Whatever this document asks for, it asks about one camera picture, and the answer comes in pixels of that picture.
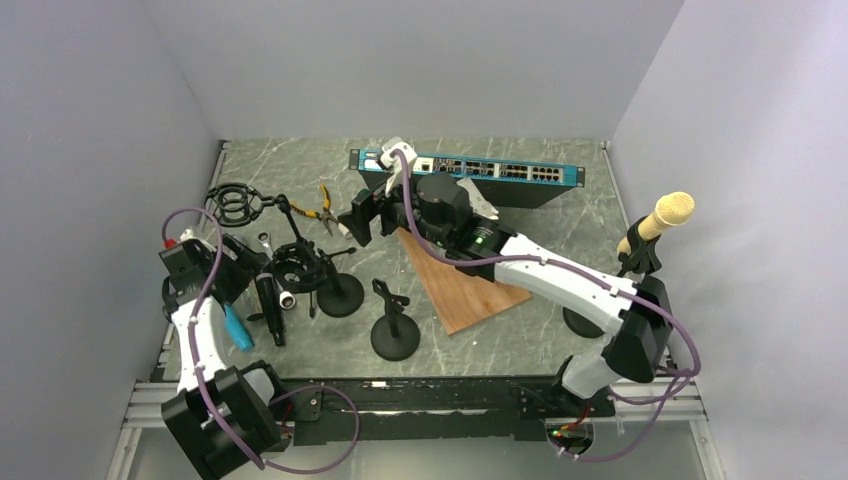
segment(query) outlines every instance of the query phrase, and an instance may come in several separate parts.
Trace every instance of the white wall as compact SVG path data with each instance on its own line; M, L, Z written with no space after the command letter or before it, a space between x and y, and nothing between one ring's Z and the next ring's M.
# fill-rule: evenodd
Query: white wall
M610 138L683 0L143 0L221 138Z
M688 0L613 137L660 242L730 479L848 478L848 3Z
M106 474L216 142L138 0L0 2L0 478Z

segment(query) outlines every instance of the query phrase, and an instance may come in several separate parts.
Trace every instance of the yellow microphone head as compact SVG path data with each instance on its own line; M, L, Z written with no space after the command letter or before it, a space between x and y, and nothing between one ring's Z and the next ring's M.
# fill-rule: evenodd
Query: yellow microphone head
M686 192L674 192L657 200L654 217L668 227L683 225L695 211L695 199Z

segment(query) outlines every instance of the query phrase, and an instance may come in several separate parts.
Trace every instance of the yellow pliers handle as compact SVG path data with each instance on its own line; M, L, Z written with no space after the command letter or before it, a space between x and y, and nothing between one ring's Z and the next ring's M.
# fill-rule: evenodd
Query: yellow pliers handle
M321 193L324 194L324 211L328 212L330 211L330 192L327 191L327 187L323 183L320 187ZM289 202L289 204L291 205L292 210L294 210L294 213L297 213L298 215L303 215L304 217L309 218L321 218L322 212L316 212L315 210L307 210L303 207L300 207L294 202Z

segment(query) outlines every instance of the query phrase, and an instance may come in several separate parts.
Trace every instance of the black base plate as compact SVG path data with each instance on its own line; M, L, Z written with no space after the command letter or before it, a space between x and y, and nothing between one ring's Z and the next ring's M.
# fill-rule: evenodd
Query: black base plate
M389 317L382 316L371 328L371 347L384 360L399 362L411 357L421 343L421 330L415 320L404 314L397 315L398 335L392 336Z
M575 313L565 307L562 308L562 318L572 332L583 338L598 338L604 334L600 327L586 319L583 315Z
M552 376L313 378L286 379L286 386L292 390L323 383L345 392L358 406L398 413L363 415L360 440L512 437L545 441L540 418L576 418L585 408L558 399L551 389L554 382ZM607 395L608 390L602 389L590 400L590 418L615 415ZM429 410L456 412L422 413ZM298 422L295 428L297 445L349 441L353 416L343 400L325 393L320 420Z
M341 294L336 294L330 282L324 282L318 287L318 308L334 318L346 317L359 310L365 301L365 289L353 275L347 273L338 274L339 283L342 286Z

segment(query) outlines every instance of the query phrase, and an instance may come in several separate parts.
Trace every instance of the microphone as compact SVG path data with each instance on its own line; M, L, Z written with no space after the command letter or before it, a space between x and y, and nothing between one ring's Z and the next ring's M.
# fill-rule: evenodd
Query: microphone
M695 199L688 193L674 192L664 195L657 200L654 211L639 224L639 237L645 241L653 240L668 228L686 223L694 211ZM626 236L618 244L618 253L630 255L630 242Z

